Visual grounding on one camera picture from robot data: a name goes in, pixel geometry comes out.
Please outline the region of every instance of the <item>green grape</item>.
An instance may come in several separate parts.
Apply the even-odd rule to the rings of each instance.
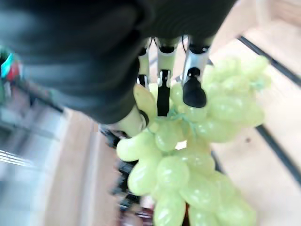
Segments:
[[[116,151],[118,157],[123,161],[136,161],[140,157],[149,154],[160,155],[160,151],[154,142],[154,135],[146,131],[130,139],[120,140]]]
[[[218,188],[222,202],[227,202],[235,196],[236,188],[227,176],[215,171],[208,176],[208,180]]]
[[[204,121],[207,116],[208,107],[195,108],[195,107],[185,107],[185,116],[188,120],[193,122],[201,122]]]
[[[264,56],[258,56],[255,60],[242,66],[242,75],[252,80],[262,74],[269,65],[269,60]]]
[[[186,203],[177,192],[165,193],[155,206],[154,225],[181,226],[185,211]]]
[[[263,121],[264,111],[255,102],[252,102],[242,124],[246,127],[256,127],[263,124]]]
[[[202,85],[206,86],[214,81],[214,67],[211,65],[206,65],[203,78],[202,78]]]
[[[203,89],[206,93],[208,102],[210,103],[214,97],[225,95],[225,90],[220,83],[212,82],[207,85],[203,85]]]
[[[208,142],[224,143],[232,140],[239,128],[230,122],[207,118],[206,121],[197,124],[197,135]]]
[[[181,133],[181,128],[175,121],[163,122],[155,135],[157,147],[164,152],[173,151],[180,141]]]
[[[198,150],[204,153],[211,153],[210,144],[199,137],[189,137],[186,143],[187,149]]]
[[[251,80],[251,87],[254,90],[258,91],[258,90],[263,90],[267,87],[270,87],[271,83],[272,83],[271,77],[269,77],[268,75],[262,74]]]
[[[176,83],[171,87],[170,98],[176,106],[184,105],[183,89],[180,83]]]
[[[189,168],[178,156],[166,157],[158,165],[157,179],[164,188],[179,189],[189,180]]]
[[[190,180],[180,194],[189,205],[207,212],[216,211],[220,200],[215,185],[195,172],[190,172]]]
[[[251,101],[246,97],[216,97],[210,103],[210,114],[222,121],[241,122]]]
[[[177,150],[175,155],[181,158],[189,168],[203,175],[210,175],[214,172],[215,162],[209,153],[197,149],[184,148]]]
[[[157,105],[153,95],[142,85],[135,84],[134,97],[137,106],[144,111],[150,119],[157,116]]]
[[[227,78],[222,86],[229,93],[246,94],[250,90],[249,80],[243,76]]]
[[[155,188],[157,177],[156,172],[160,158],[148,157],[140,159],[131,171],[127,185],[129,190],[138,196],[151,193]]]
[[[179,136],[179,142],[187,140],[191,136],[191,128],[187,121],[179,120],[178,125],[181,127],[181,134]]]
[[[255,226],[256,213],[248,203],[240,197],[224,202],[216,213],[220,225],[223,226]]]
[[[156,121],[152,121],[151,124],[147,128],[149,132],[156,133],[159,129],[159,123]]]
[[[240,73],[240,61],[234,58],[227,58],[218,61],[214,67],[213,82],[222,82],[231,76],[236,76]]]
[[[188,215],[190,226],[219,226],[212,213],[189,207]]]
[[[167,189],[163,188],[159,183],[157,183],[150,195],[152,196],[152,198],[154,198],[157,201],[166,192]]]

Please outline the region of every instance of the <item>robotic hand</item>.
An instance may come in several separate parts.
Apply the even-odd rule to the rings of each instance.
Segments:
[[[149,37],[158,44],[158,115],[169,109],[179,37],[189,36],[183,100],[203,107],[208,51],[236,0],[19,1],[0,3],[0,45],[16,53],[21,75],[110,130],[135,136],[147,126],[133,87],[149,83]]]

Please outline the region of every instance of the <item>grape bunch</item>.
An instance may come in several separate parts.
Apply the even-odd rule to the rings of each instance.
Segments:
[[[240,129],[262,124],[263,110],[255,92],[269,86],[263,72],[267,59],[258,57],[247,65],[237,59],[207,66],[202,86],[207,95],[203,108],[187,106],[182,87],[170,90],[167,117],[157,116],[158,86],[150,91],[136,84],[138,108],[150,118],[148,128],[135,137],[121,140],[117,153],[123,161],[136,161],[128,177],[129,190],[156,200],[156,226],[182,225],[186,204],[192,226],[254,226],[256,213],[231,180],[215,171],[210,143],[232,140]],[[178,142],[186,147],[176,149]]]

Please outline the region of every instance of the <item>blurry background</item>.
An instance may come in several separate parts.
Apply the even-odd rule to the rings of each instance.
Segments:
[[[156,51],[153,44],[153,81]],[[266,71],[272,86],[258,94],[266,112],[264,125],[242,131],[232,142],[213,144],[212,149],[225,173],[258,211],[260,226],[298,226],[299,0],[239,0],[214,39],[210,58],[213,63],[227,56],[248,61],[263,51],[272,60]],[[182,73],[184,59],[179,45],[175,77]],[[10,101],[0,106],[0,225],[115,225],[117,200],[108,191],[118,175],[117,158],[97,125],[81,113],[66,109],[62,113],[41,100],[32,102],[18,87],[10,92]]]

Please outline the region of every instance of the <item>black floor stripe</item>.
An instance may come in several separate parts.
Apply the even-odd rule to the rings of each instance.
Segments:
[[[282,63],[275,60],[272,56],[270,56],[268,53],[264,52],[261,48],[259,48],[255,44],[253,44],[250,40],[248,40],[244,36],[240,36],[238,38],[238,40],[241,41],[242,43],[244,43],[253,52],[257,53],[258,55],[268,58],[271,61],[271,65],[273,67],[275,67],[277,70],[279,70],[283,75],[285,75],[287,78],[289,78],[296,85],[298,85],[299,87],[301,86],[301,79],[298,77],[298,75],[296,75],[294,72],[290,71]]]
[[[222,167],[222,164],[221,164],[220,160],[218,159],[218,157],[216,156],[215,151],[211,151],[211,156],[212,156],[212,158],[215,161],[215,170],[219,171],[222,174],[225,174],[225,171],[224,171],[224,169]]]
[[[285,154],[284,150],[280,147],[280,145],[274,140],[269,131],[264,126],[256,127],[257,131],[263,137],[263,139],[269,144],[269,146],[273,149],[277,157],[281,160],[281,162],[286,166],[286,168],[290,171],[291,175],[301,186],[301,173],[298,167],[294,164],[294,162]]]

